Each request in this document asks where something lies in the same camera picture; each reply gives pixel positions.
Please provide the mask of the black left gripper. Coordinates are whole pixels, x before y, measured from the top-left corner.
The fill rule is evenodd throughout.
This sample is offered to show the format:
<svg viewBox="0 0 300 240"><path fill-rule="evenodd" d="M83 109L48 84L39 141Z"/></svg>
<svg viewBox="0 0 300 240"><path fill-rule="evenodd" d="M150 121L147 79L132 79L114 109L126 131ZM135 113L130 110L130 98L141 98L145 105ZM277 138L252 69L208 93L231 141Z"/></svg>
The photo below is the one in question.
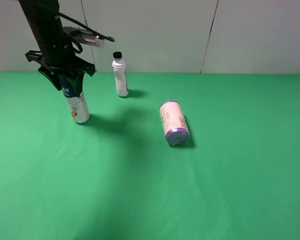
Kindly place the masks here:
<svg viewBox="0 0 300 240"><path fill-rule="evenodd" d="M64 76L64 96L79 97L83 92L84 73L93 76L96 72L92 63L76 56L83 51L81 44L66 37L36 37L35 39L39 51L28 51L25 54L26 59L40 64L38 72L58 91L61 91L62 87L58 74L54 72L74 72Z"/></svg>

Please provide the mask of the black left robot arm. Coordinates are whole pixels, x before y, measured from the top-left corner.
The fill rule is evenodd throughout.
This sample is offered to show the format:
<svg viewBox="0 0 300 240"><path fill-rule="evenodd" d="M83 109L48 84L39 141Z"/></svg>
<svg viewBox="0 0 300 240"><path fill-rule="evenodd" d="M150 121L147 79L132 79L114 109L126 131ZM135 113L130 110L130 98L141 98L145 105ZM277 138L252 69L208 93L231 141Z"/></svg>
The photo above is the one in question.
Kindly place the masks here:
<svg viewBox="0 0 300 240"><path fill-rule="evenodd" d="M65 97L79 97L83 92L84 75L93 76L96 69L77 54L81 44L64 31L57 0L20 0L19 4L31 28L39 51L25 54L28 62L40 65L45 76Z"/></svg>

